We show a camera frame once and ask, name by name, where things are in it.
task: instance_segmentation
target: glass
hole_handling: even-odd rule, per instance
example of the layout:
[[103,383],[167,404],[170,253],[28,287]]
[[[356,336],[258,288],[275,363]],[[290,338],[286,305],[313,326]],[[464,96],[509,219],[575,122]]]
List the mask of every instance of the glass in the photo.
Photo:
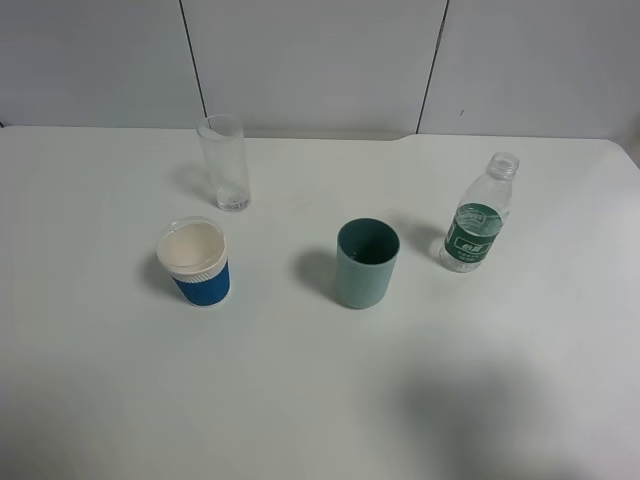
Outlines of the glass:
[[231,115],[213,115],[198,125],[198,138],[218,208],[239,212],[251,203],[242,123]]

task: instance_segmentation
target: white table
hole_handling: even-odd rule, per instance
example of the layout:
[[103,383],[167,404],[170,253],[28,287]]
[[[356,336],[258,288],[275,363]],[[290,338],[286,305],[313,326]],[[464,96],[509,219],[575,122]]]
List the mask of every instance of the white table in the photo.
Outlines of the white table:
[[[500,150],[522,162],[512,215],[477,272],[443,270],[437,238]],[[1,478],[640,477],[640,171],[618,146],[251,139],[248,155],[253,204],[227,215],[195,132],[0,130]],[[153,257],[190,215],[230,243],[213,309]],[[356,311],[330,285],[361,216],[402,246],[386,298]]]

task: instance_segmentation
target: blue paper cup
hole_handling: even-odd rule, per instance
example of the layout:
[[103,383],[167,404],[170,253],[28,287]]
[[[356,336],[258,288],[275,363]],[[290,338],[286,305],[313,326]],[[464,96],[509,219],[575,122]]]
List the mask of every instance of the blue paper cup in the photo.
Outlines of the blue paper cup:
[[156,255],[193,305],[210,307],[229,293],[227,244],[217,223],[204,217],[173,222],[160,234]]

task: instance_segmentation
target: bottle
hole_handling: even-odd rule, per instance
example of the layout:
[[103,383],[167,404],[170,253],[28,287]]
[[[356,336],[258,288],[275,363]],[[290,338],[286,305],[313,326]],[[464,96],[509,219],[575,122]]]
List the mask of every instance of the bottle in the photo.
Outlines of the bottle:
[[440,263],[454,272],[471,272],[489,253],[511,208],[511,185],[520,160],[496,153],[483,175],[467,189],[440,249]]

